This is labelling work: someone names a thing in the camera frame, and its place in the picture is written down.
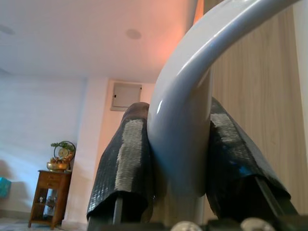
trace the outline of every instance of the metal bolt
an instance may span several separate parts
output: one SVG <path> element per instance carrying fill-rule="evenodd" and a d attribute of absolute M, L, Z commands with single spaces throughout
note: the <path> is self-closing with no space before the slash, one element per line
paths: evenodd
<path fill-rule="evenodd" d="M 193 222 L 181 221 L 173 226 L 171 231 L 202 231 L 202 229 Z"/>
<path fill-rule="evenodd" d="M 275 229 L 266 221 L 260 218 L 247 218 L 242 221 L 243 231 L 275 231 Z"/>

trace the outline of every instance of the black pad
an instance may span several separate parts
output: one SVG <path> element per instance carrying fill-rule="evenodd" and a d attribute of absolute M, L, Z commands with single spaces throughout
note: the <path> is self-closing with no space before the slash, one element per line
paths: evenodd
<path fill-rule="evenodd" d="M 274 195 L 290 198 L 256 144 L 214 98 L 207 155 L 206 195 L 219 218 L 234 200 L 236 185 L 248 185 L 251 176 L 263 178 Z"/>
<path fill-rule="evenodd" d="M 123 198 L 125 221 L 140 221 L 144 210 L 152 207 L 153 177 L 147 136 L 148 110 L 147 103 L 134 103 L 125 112 L 120 127 L 101 157 L 87 219 L 92 216 L 112 216 L 118 196 Z"/>

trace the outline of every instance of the table drawer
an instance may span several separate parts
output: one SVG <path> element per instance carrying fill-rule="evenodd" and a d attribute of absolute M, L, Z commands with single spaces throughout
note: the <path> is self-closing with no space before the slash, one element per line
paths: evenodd
<path fill-rule="evenodd" d="M 41 188 L 58 189 L 61 184 L 61 175 L 42 172 L 39 175 L 38 184 Z"/>

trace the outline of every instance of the wooden wall panel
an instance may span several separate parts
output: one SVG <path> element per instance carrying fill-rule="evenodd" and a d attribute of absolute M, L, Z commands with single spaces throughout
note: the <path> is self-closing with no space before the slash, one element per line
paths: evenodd
<path fill-rule="evenodd" d="M 219 3 L 205 0 L 205 12 Z M 308 213 L 308 174 L 293 10 L 268 20 L 212 66 L 213 96 L 258 145 Z M 208 205 L 205 219 L 211 217 Z"/>

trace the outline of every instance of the golden bowl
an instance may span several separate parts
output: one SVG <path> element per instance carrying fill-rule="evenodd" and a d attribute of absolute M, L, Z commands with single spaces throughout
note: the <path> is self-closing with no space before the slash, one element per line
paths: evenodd
<path fill-rule="evenodd" d="M 62 171 L 64 172 L 68 167 L 68 164 L 57 164 L 57 163 L 50 163 L 47 162 L 47 168 L 50 171 Z"/>

